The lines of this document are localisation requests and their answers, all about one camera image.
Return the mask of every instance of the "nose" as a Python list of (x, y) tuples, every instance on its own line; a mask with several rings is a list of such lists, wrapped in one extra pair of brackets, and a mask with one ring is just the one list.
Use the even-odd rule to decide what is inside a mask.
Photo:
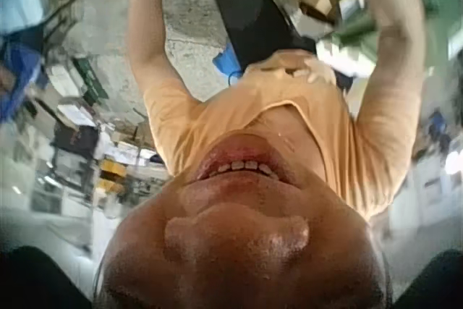
[(280, 271), (307, 246), (309, 227), (299, 216), (270, 217), (247, 206), (223, 203), (166, 226), (167, 248), (182, 263), (230, 265)]

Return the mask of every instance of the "light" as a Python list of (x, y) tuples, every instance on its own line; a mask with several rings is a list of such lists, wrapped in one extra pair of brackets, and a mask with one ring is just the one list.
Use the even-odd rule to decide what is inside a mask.
[(22, 192), (19, 188), (17, 188), (17, 186), (13, 186), (12, 189), (18, 194), (18, 195), (21, 195)]
[(55, 179), (49, 177), (48, 175), (44, 177), (45, 181), (49, 183), (50, 185), (57, 186), (57, 187), (63, 187), (59, 182), (57, 182)]
[(453, 175), (462, 169), (462, 161), (458, 152), (450, 152), (446, 159), (446, 173)]

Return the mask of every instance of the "teeth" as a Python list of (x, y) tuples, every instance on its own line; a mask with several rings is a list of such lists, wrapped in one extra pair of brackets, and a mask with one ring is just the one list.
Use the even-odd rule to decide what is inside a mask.
[(245, 168), (246, 169), (252, 169), (252, 170), (257, 170), (259, 167), (259, 163), (256, 161), (247, 161), (245, 163)]
[(245, 163), (243, 161), (235, 161), (231, 163), (231, 170), (240, 170), (245, 167)]
[(237, 171), (242, 169), (249, 169), (249, 170), (259, 170), (260, 172), (264, 173), (265, 175), (269, 176), (272, 179), (279, 180), (278, 175), (276, 175), (272, 169), (267, 164), (259, 164), (256, 161), (233, 161), (231, 164), (222, 164), (217, 171), (214, 171), (209, 174), (209, 177), (214, 177), (217, 174), (221, 174), (224, 172), (229, 172), (231, 170)]
[(229, 165), (229, 164), (222, 164), (222, 165), (217, 169), (217, 171), (218, 171), (219, 173), (224, 173), (224, 172), (226, 172), (226, 171), (229, 170), (229, 169), (230, 169), (230, 165)]
[(262, 173), (267, 174), (267, 175), (270, 175), (273, 173), (272, 169), (270, 169), (270, 167), (267, 164), (259, 164), (259, 170)]

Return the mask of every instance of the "lower lip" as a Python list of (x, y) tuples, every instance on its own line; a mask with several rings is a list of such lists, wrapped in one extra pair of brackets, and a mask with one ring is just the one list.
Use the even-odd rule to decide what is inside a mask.
[(221, 165), (234, 161), (266, 164), (280, 181), (289, 183), (287, 165), (281, 154), (265, 138), (249, 134), (230, 135), (220, 140), (205, 155), (193, 177), (195, 180), (207, 179)]

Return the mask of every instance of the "peach t-shirt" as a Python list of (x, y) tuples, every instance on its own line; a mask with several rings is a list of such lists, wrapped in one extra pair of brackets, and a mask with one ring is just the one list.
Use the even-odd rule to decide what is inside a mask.
[(246, 128), (267, 110), (293, 106), (318, 144), (327, 184), (366, 219), (384, 210), (408, 170), (420, 94), (369, 85), (353, 119), (328, 66), (314, 58), (307, 71), (285, 68), (284, 62), (256, 64), (204, 103), (181, 80), (155, 82), (144, 100), (169, 173), (177, 175), (218, 137)]

